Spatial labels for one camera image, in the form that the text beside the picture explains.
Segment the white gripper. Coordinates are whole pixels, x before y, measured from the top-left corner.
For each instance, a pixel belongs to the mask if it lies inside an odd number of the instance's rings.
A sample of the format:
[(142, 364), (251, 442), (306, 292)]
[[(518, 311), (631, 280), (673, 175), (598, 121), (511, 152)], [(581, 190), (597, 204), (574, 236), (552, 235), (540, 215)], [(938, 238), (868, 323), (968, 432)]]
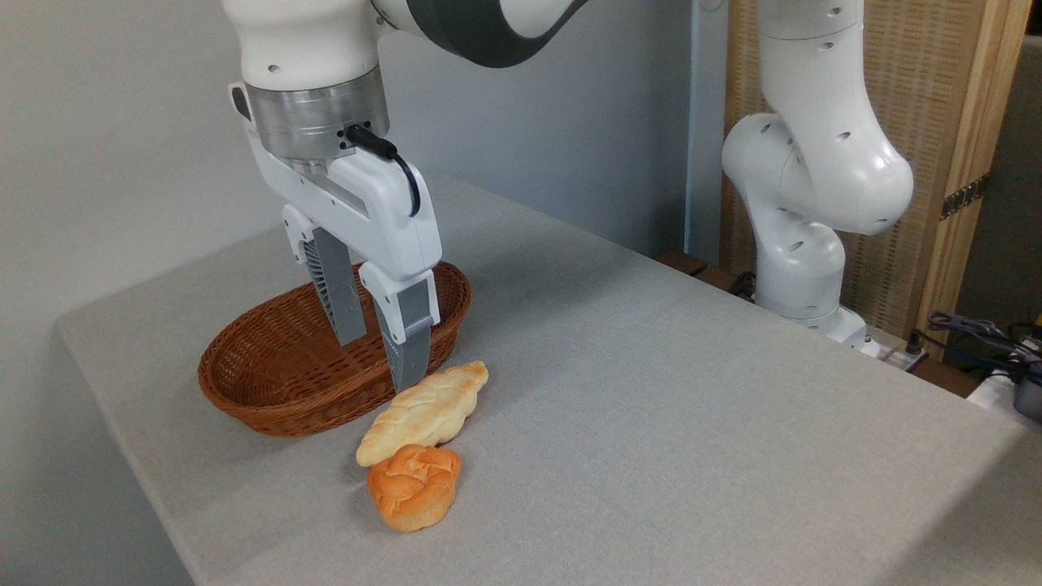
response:
[(234, 83), (230, 95), (299, 264), (346, 346), (367, 334), (349, 248), (369, 262), (359, 278), (374, 300), (397, 392), (427, 375), (440, 310), (431, 268), (442, 246), (431, 193), (386, 139), (383, 86), (315, 90)]

